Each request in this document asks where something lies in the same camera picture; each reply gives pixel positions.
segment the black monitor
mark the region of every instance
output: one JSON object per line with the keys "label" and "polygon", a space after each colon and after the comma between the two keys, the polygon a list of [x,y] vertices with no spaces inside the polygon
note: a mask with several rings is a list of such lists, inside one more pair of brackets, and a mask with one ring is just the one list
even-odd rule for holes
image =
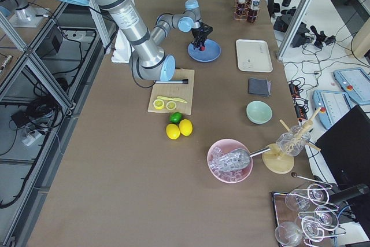
{"label": "black monitor", "polygon": [[[370,119],[356,105],[327,132],[316,145],[339,188],[364,183],[370,186]],[[356,219],[370,238],[370,194],[348,200]]]}

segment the white tray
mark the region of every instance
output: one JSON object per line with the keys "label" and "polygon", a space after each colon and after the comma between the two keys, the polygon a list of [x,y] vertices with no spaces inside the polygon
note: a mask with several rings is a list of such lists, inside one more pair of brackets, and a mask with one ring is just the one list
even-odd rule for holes
{"label": "white tray", "polygon": [[264,40],[237,40],[238,68],[243,72],[272,72],[268,45]]}

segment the beige cylinder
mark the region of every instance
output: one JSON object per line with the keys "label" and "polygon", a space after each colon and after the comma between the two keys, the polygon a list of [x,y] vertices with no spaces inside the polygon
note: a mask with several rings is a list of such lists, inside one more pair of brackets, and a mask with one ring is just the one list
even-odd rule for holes
{"label": "beige cylinder", "polygon": [[352,50],[356,57],[364,57],[370,50],[370,19],[361,27],[359,32],[353,38]]}

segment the blue plate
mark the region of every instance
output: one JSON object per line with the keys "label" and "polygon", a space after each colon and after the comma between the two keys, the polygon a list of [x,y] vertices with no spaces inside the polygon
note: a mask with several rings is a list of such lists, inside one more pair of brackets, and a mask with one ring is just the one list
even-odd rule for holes
{"label": "blue plate", "polygon": [[217,59],[221,54],[221,48],[218,43],[213,40],[207,39],[204,43],[205,50],[200,51],[199,49],[194,49],[192,44],[187,47],[187,52],[191,58],[199,62],[207,63],[212,62]]}

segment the cutting board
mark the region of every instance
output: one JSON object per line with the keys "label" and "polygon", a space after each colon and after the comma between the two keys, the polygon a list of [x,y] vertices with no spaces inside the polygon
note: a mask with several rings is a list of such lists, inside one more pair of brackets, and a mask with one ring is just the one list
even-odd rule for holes
{"label": "cutting board", "polygon": [[[155,84],[151,90],[148,112],[154,113],[174,113],[180,112],[185,115],[191,115],[191,106],[193,103],[193,88],[194,88],[194,75],[193,69],[177,69],[173,75],[172,80],[188,79],[188,84]],[[186,104],[176,101],[176,108],[174,110],[167,110],[166,107],[160,110],[154,108],[153,102],[157,96],[164,96],[170,98],[182,98],[187,101]]]}

